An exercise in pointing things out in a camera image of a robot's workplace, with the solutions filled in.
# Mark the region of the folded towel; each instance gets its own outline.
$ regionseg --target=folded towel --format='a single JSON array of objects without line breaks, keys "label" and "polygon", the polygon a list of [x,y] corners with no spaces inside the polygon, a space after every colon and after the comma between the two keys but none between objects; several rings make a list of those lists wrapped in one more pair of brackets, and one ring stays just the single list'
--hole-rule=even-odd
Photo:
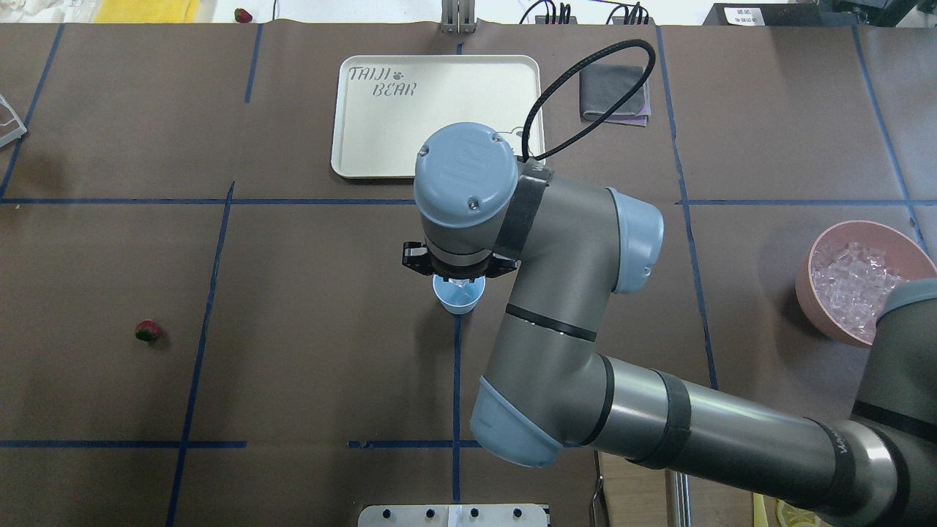
[{"label": "folded towel", "polygon": [[[644,69],[639,66],[590,64],[579,72],[579,111],[588,121],[598,120],[638,81]],[[647,83],[622,104],[606,123],[647,126],[650,98]]]},{"label": "folded towel", "polygon": [[104,0],[96,23],[190,23],[199,0]]}]

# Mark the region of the light blue joint cap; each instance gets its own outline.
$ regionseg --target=light blue joint cap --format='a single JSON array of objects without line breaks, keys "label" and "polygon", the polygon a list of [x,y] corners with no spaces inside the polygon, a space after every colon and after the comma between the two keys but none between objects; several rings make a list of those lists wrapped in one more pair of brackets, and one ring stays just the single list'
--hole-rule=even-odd
[{"label": "light blue joint cap", "polygon": [[511,146],[493,129],[455,123],[429,136],[416,157],[413,198],[440,227],[465,229],[493,218],[517,187]]},{"label": "light blue joint cap", "polygon": [[618,211],[618,283],[615,293],[634,293],[644,287],[661,255],[663,216],[656,206],[635,200],[609,187]]},{"label": "light blue joint cap", "polygon": [[881,321],[882,317],[895,309],[903,308],[914,302],[923,302],[935,298],[937,298],[937,279],[923,279],[902,283],[895,288],[895,291],[892,291],[891,294],[888,295],[888,298],[885,300],[885,307],[882,309],[882,314],[879,315],[878,321]]},{"label": "light blue joint cap", "polygon": [[553,439],[482,377],[471,415],[471,433],[489,452],[524,467],[548,467],[563,444]]}]

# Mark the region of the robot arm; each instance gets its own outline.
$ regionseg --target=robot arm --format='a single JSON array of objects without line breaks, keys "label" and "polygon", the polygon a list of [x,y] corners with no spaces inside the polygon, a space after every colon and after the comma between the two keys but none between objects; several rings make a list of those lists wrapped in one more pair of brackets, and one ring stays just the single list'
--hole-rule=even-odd
[{"label": "robot arm", "polygon": [[881,320],[855,420],[828,425],[595,352],[609,294],[640,289],[657,261],[654,206],[521,163],[473,123],[427,140],[414,195],[426,253],[417,262],[407,244],[405,265],[472,279],[523,263],[471,419],[492,453],[544,467],[564,443],[583,444],[782,498],[837,526],[937,519],[937,280],[904,304],[902,289],[892,294],[900,305]]}]

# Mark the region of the black cable bundle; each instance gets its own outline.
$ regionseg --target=black cable bundle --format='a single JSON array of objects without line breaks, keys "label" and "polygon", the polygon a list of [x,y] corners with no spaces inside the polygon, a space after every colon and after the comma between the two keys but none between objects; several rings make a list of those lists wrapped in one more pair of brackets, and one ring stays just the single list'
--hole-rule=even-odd
[{"label": "black cable bundle", "polygon": [[647,42],[645,42],[644,40],[640,38],[622,40],[621,42],[617,44],[612,44],[611,46],[608,46],[607,48],[598,50],[597,52],[580,60],[575,65],[573,65],[572,68],[567,69],[562,75],[560,75],[555,81],[553,81],[553,83],[550,84],[545,90],[543,90],[543,93],[540,95],[539,98],[537,98],[537,101],[533,103],[533,107],[530,108],[530,113],[528,113],[527,120],[524,122],[524,130],[521,133],[521,160],[526,162],[528,159],[530,159],[530,146],[529,146],[530,127],[533,125],[533,120],[537,116],[537,112],[541,109],[541,107],[546,102],[546,100],[549,99],[550,96],[552,96],[553,93],[556,92],[560,86],[562,86],[565,82],[571,79],[573,75],[581,71],[586,66],[592,64],[593,62],[607,55],[610,55],[614,52],[620,52],[621,50],[626,50],[628,48],[641,48],[642,50],[647,52],[647,66],[645,66],[644,73],[642,73],[641,77],[638,78],[637,82],[634,83],[634,86],[632,86],[631,89],[629,89],[628,92],[625,93],[625,95],[618,100],[618,102],[612,105],[612,107],[609,108],[607,112],[600,115],[599,118],[596,119],[595,122],[593,122],[591,125],[589,125],[586,128],[583,128],[579,133],[575,134],[570,139],[566,140],[560,146],[557,146],[556,148],[552,150],[548,150],[547,152],[540,154],[539,156],[534,156],[533,158],[537,159],[538,161],[541,159],[549,158],[550,156],[556,154],[556,152],[559,152],[560,150],[562,150],[563,148],[566,148],[570,144],[573,144],[579,141],[580,139],[585,137],[586,134],[588,134],[593,129],[595,129],[595,127],[603,123],[605,119],[609,118],[612,115],[612,113],[615,113],[615,111],[618,108],[621,108],[622,104],[624,104],[625,102],[628,102],[628,99],[631,98],[635,93],[637,93],[638,90],[641,89],[641,86],[643,86],[644,83],[647,81],[647,77],[650,77],[650,72],[654,69],[654,64],[657,62],[657,54],[654,53],[654,48],[652,48],[650,44],[648,44]]},{"label": "black cable bundle", "polygon": [[634,5],[631,4],[622,4],[620,2],[613,2],[612,0],[592,0],[593,2],[601,2],[603,4],[612,4],[615,8],[612,9],[611,13],[608,13],[608,18],[605,19],[605,24],[612,22],[612,18],[615,16],[615,13],[619,9],[625,10],[624,22],[627,25],[639,25],[639,24],[648,24],[650,23],[650,13],[644,6],[641,5],[641,2],[635,2]]},{"label": "black cable bundle", "polygon": [[540,4],[546,4],[546,23],[556,23],[557,22],[557,5],[553,3],[553,0],[537,0],[530,5],[528,10],[524,11],[524,14],[521,15],[521,21],[519,23],[524,23],[524,19],[530,14],[530,12]]},{"label": "black cable bundle", "polygon": [[573,6],[559,3],[559,23],[570,23],[570,17],[573,14]]}]

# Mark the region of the label sticker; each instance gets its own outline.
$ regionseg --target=label sticker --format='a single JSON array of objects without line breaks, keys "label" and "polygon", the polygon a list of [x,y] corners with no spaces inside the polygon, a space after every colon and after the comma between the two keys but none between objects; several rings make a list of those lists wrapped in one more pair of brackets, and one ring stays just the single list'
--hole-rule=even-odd
[{"label": "label sticker", "polygon": [[403,71],[377,66],[354,66],[348,70],[349,81],[373,85],[374,97],[400,97],[416,95],[416,83],[408,83]]},{"label": "label sticker", "polygon": [[723,8],[725,20],[731,25],[765,25],[760,8]]}]

